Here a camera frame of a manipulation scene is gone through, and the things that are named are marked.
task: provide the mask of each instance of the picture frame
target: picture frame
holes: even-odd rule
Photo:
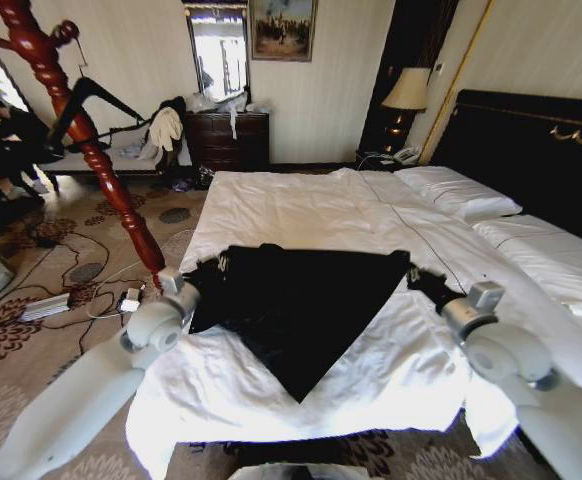
[[[249,0],[251,59],[310,62],[318,0]]]

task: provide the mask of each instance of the floor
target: floor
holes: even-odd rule
[[[59,195],[45,195],[44,206],[0,233],[0,254],[16,272],[0,293],[0,444],[30,400],[81,352],[126,322],[127,317],[115,311],[123,291],[146,284],[145,295],[156,295],[144,267],[134,264],[133,246],[98,186],[70,177],[60,177],[60,184]],[[176,193],[151,179],[129,180],[128,187],[167,264],[177,267],[200,217],[205,192]],[[17,321],[27,303],[62,292],[71,294],[70,311],[34,323]],[[90,319],[89,311],[105,318]],[[127,408],[72,462],[45,478],[145,478],[125,442]],[[179,445],[167,478],[225,480],[239,466],[271,461],[360,465],[387,479],[556,478],[517,437],[495,458],[471,459],[476,453],[459,415],[444,434],[377,430],[310,442]]]

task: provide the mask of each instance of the wooden coat stand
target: wooden coat stand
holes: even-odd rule
[[[60,116],[69,101],[71,90],[68,78],[58,63],[58,49],[78,37],[78,27],[65,20],[49,35],[45,34],[31,13],[30,0],[0,0],[0,16],[9,29],[9,39],[0,38],[0,48],[13,50],[31,65],[35,78],[51,96],[56,115]],[[82,142],[94,138],[97,130],[86,111],[81,110],[68,134],[75,142]],[[164,268],[164,257],[144,218],[131,205],[128,190],[114,173],[111,160],[100,150],[97,142],[83,144],[82,152],[84,161],[98,176],[107,200],[120,214],[122,226],[129,233],[140,260],[151,271],[153,282],[159,288],[157,274]]]

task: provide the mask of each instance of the dresser drawer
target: dresser drawer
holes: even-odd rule
[[[267,170],[269,164],[269,116],[264,113],[239,113],[237,138],[233,139],[228,113],[187,114],[184,134],[197,169],[213,171]]]

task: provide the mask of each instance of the bed frame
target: bed frame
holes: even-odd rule
[[[431,164],[582,238],[582,100],[462,90]]]

